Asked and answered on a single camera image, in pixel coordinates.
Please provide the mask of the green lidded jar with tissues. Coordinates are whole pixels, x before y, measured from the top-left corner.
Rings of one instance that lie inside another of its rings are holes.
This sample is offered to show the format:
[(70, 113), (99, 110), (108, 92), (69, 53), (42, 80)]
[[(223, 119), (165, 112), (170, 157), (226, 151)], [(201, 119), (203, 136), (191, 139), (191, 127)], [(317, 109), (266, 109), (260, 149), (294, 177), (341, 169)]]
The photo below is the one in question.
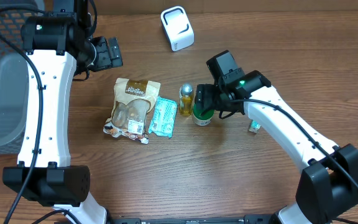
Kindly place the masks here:
[(200, 109), (196, 104), (193, 105), (192, 119), (198, 126), (206, 126), (211, 122), (214, 110), (205, 111)]

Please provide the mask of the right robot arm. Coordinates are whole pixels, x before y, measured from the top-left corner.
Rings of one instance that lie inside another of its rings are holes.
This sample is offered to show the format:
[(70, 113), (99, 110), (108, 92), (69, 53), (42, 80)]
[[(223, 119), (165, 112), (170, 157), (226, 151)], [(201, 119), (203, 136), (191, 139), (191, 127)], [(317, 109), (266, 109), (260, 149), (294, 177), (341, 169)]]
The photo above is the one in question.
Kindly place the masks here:
[(358, 150), (338, 146), (291, 109), (262, 73), (245, 73), (225, 50), (206, 62), (214, 82), (199, 84), (195, 107), (246, 115), (285, 150), (301, 173), (295, 202), (271, 215), (246, 215), (246, 223), (331, 223), (358, 205)]

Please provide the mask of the brown snack wrapper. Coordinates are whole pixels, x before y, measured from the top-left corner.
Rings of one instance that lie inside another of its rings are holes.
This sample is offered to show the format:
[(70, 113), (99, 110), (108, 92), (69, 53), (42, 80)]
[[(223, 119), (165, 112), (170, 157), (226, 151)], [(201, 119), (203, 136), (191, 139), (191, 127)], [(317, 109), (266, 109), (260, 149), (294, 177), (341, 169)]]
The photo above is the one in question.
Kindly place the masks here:
[(114, 138), (124, 136), (149, 143), (145, 133), (147, 114), (154, 108), (161, 84), (150, 80), (118, 78), (114, 85), (114, 105), (103, 132)]

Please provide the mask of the small teal tissue pack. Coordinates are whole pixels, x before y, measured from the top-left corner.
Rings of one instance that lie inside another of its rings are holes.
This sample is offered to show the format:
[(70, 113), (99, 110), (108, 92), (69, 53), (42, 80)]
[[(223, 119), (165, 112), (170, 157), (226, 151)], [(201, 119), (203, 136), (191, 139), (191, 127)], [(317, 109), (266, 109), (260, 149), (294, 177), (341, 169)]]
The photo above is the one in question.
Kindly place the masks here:
[(248, 130), (252, 133), (257, 134), (259, 132), (259, 129), (260, 129), (260, 124), (258, 122), (256, 122), (255, 120), (252, 120), (250, 122)]

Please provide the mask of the yellow liquid bottle silver cap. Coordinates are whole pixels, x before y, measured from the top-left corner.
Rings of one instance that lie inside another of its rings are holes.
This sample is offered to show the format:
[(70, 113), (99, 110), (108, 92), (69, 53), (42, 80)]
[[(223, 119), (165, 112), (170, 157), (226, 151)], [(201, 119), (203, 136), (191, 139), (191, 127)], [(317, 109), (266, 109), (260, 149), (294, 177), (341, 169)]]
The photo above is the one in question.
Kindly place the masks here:
[(193, 87), (190, 83), (184, 83), (179, 91), (180, 102), (179, 112), (183, 116), (190, 116), (192, 114), (192, 106), (194, 99)]

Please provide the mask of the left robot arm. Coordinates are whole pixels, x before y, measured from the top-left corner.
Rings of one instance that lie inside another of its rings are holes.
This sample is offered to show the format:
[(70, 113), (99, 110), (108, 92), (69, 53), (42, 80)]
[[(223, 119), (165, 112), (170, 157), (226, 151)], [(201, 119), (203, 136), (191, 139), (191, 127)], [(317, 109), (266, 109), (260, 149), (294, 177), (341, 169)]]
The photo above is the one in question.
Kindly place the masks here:
[(120, 67), (115, 39), (95, 37), (93, 1), (55, 1), (50, 12), (36, 9), (21, 29), (19, 53), (28, 65), (24, 140), (14, 167), (2, 180), (17, 198), (50, 207), (72, 223), (112, 223), (90, 193), (90, 170), (71, 164), (68, 110), (71, 84), (81, 73)]

